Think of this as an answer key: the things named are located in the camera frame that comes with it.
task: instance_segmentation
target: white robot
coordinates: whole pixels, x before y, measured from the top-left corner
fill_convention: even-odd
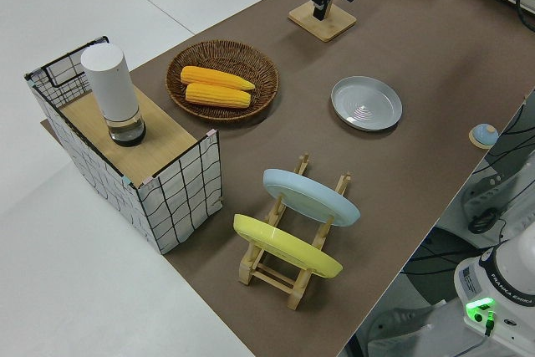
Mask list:
[[[535,224],[459,263],[454,282],[470,328],[535,356]]]

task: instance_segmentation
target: round basket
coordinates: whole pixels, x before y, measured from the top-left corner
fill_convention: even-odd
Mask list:
[[[185,98],[186,86],[181,82],[185,66],[199,66],[238,75],[255,84],[250,91],[251,104],[246,109],[196,105]],[[180,52],[169,64],[166,78],[169,96],[187,112],[217,122],[238,122],[264,110],[278,91],[278,71],[273,62],[255,48],[244,43],[217,39],[197,43]]]

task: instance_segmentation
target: green light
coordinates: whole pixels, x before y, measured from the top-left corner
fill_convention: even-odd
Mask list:
[[[466,309],[478,309],[482,305],[488,305],[488,304],[493,304],[493,303],[494,303],[494,298],[485,297],[485,298],[482,298],[481,300],[476,300],[476,301],[467,303]]]
[[[466,304],[466,314],[470,317],[472,321],[476,320],[476,314],[480,314],[483,310],[488,309],[491,305],[494,304],[494,298],[485,297],[476,301],[471,301]],[[494,313],[489,311],[487,317],[493,319]]]

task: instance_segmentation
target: corn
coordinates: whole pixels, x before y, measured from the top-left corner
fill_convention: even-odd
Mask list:
[[[242,91],[254,89],[254,84],[242,77],[223,73],[219,70],[205,69],[197,66],[184,66],[181,71],[181,82],[186,85],[191,83],[220,85],[223,87],[240,89]]]
[[[186,100],[193,104],[245,109],[251,104],[251,94],[203,83],[191,83],[186,87]]]

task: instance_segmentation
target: brown table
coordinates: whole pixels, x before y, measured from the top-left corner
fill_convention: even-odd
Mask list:
[[[357,23],[330,43],[287,19],[306,1],[263,0],[132,72],[195,137],[220,130],[224,207],[166,258],[258,356],[335,356],[483,157],[469,130],[483,122],[502,130],[535,83],[535,35],[500,0],[338,0]],[[172,58],[214,38],[251,44],[278,66],[280,92],[265,120],[209,124],[167,95]],[[396,90],[404,107],[397,127],[363,132],[336,116],[330,91],[352,75]],[[232,217],[264,218],[273,200],[263,171],[292,170],[304,151],[307,176],[327,186],[352,172],[346,196],[362,217],[332,229],[324,251],[344,270],[313,277],[294,312],[285,293],[237,281],[247,244]],[[280,227],[311,240],[316,226],[302,221],[286,212]]]

